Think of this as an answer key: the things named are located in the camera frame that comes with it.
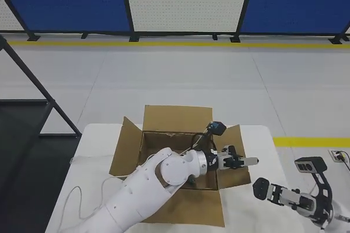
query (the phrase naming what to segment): box flap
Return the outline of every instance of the box flap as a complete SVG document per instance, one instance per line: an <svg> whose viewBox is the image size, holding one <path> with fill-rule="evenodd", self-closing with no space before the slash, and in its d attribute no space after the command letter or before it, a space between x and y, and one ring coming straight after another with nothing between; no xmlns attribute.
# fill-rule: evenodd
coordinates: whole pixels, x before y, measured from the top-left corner
<svg viewBox="0 0 350 233"><path fill-rule="evenodd" d="M219 191L179 189L144 222L224 227L221 196Z"/></svg>
<svg viewBox="0 0 350 233"><path fill-rule="evenodd" d="M144 131L203 132L212 121L212 108L146 105Z"/></svg>
<svg viewBox="0 0 350 233"><path fill-rule="evenodd" d="M127 117L124 117L109 171L110 175L128 175L135 171L139 157L141 135L142 131Z"/></svg>
<svg viewBox="0 0 350 233"><path fill-rule="evenodd" d="M235 146L236 153L245 157L240 125L227 128L222 136L214 136L213 139L218 151L221 151L224 146L233 145ZM219 189L251 183L248 168L219 170L217 171L217 178Z"/></svg>

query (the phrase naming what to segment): yellow floor line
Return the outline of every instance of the yellow floor line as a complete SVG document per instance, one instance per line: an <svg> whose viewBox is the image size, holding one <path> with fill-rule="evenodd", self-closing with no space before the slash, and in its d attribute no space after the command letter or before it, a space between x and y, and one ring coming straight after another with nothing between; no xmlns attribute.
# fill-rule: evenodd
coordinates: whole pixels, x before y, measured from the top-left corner
<svg viewBox="0 0 350 233"><path fill-rule="evenodd" d="M277 147L350 147L350 137L274 137Z"/></svg>
<svg viewBox="0 0 350 233"><path fill-rule="evenodd" d="M235 47L235 48L331 48L350 49L350 44L279 44L279 43L217 43L169 41L8 41L10 45L31 46L89 46L89 47Z"/></svg>

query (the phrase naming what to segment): white table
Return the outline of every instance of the white table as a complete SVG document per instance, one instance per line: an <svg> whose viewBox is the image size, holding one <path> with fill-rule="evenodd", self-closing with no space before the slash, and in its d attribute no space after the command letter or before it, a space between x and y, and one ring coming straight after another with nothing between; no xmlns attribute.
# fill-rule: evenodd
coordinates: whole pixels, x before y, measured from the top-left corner
<svg viewBox="0 0 350 233"><path fill-rule="evenodd" d="M61 193L53 210L46 232L56 232L61 221L62 208L70 190L79 185L83 191L82 217L92 213L100 203L101 184L109 177L110 164L120 134L120 124L90 124L83 133L75 160L70 166ZM247 157L258 157L259 164L249 168L251 180L259 177L271 183L287 186L287 181L272 136L265 126L241 126L241 135ZM109 179L104 186L104 201L118 189L121 181ZM191 224L139 223L128 232L264 232L304 233L301 216L288 207L258 200L253 195L252 183L220 191L225 228ZM79 192L74 191L65 208L61 229L76 225Z"/></svg>

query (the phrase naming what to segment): electrical outlet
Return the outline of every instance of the electrical outlet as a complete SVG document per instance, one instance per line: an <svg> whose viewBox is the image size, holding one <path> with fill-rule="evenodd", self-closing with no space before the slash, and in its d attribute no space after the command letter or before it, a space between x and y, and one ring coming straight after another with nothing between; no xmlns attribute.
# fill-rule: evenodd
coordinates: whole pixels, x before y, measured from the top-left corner
<svg viewBox="0 0 350 233"><path fill-rule="evenodd" d="M331 150L331 149L329 149L328 152L329 152L329 155L332 157L333 162L335 162L335 163L342 163L342 160L337 158L337 156L339 155L339 153L337 153L337 152L339 152L339 150ZM341 155L345 158L345 162L347 162L347 158L344 156L344 154L341 153Z"/></svg>

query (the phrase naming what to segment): black metal frame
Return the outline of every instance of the black metal frame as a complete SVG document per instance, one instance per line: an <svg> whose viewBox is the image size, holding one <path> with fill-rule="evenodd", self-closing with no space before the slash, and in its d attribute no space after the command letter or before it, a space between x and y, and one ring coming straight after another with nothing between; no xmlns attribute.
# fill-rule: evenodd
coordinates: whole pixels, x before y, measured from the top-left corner
<svg viewBox="0 0 350 233"><path fill-rule="evenodd" d="M61 109L57 102L52 98L50 93L44 88L44 86L39 82L31 70L26 66L26 64L21 60L18 54L13 50L13 48L8 44L8 42L0 35L0 51L5 50L5 52L14 60L14 62L20 67L20 69L26 74L30 81L38 88L38 90L43 94L45 100L0 100L0 106L4 105L15 105L15 106L44 106L44 112L39 123L31 132L31 135L26 140L25 145L18 153L18 157L15 160L14 166L10 170L8 176L6 177L2 189L0 189L0 206L5 201L5 199L10 195L9 190L12 187L21 167L27 158L28 152L32 149L38 138L42 137L74 137L80 139L82 133L77 129L74 123L67 117L66 113ZM51 111L55 109L60 116L66 121L70 128L75 133L59 133L59 134L41 134L41 130L46 123Z"/></svg>
<svg viewBox="0 0 350 233"><path fill-rule="evenodd" d="M29 30L29 28L24 23L23 19L20 17L20 14L13 6L11 0L5 0L6 4L9 6L9 9L13 12L14 16L17 18L18 22L23 27L23 31L5 31L1 30L0 33L23 33L25 32L29 36L29 41L37 41L40 36L35 35L35 33L78 33L81 34L81 39L85 39L88 34L104 34L111 36L129 36L130 42L138 42L141 36L193 36L193 35L210 35L213 40L218 39L218 35L230 35L233 36L230 38L232 43L240 42L240 35L247 36L334 36L334 38L329 39L333 44L340 44L340 39L344 39L345 41L349 41L347 36L350 34L346 34L346 31L350 27L350 22L345 26L343 31L339 34L337 33L244 33L241 32L241 28L244 22L244 18L246 15L246 11L249 5L249 0L244 0L243 7L241 9L241 14L239 17L239 22L237 24L236 31L234 32L202 32L202 31L135 31L134 24L132 21L131 7L129 0L124 0L126 15L129 24L130 31L61 31L61 30Z"/></svg>
<svg viewBox="0 0 350 233"><path fill-rule="evenodd" d="M346 32L349 30L350 28L350 21L349 23L345 26L345 28L343 29L343 31L341 33L339 33L338 35L336 35L334 38L329 39L329 41L332 44L342 44L340 42L341 39L343 39L344 41L350 41L349 38L345 35Z"/></svg>
<svg viewBox="0 0 350 233"><path fill-rule="evenodd" d="M237 23L236 32L233 35L233 37L230 38L232 43L239 43L239 42L241 42L240 38L239 38L239 35L240 35L241 28L242 28L243 23L244 23L245 14L246 14L248 5L249 5L249 0L244 0L243 7L242 7L241 13L240 13L239 22Z"/></svg>
<svg viewBox="0 0 350 233"><path fill-rule="evenodd" d="M35 35L33 32L30 31L30 29L27 27L26 23L23 21L21 15L18 13L16 8L14 7L13 3L11 0L5 0L5 3L9 7L9 9L12 11L14 14L15 18L18 20L19 24L23 27L24 31L26 34L29 36L28 41L37 41L40 36Z"/></svg>

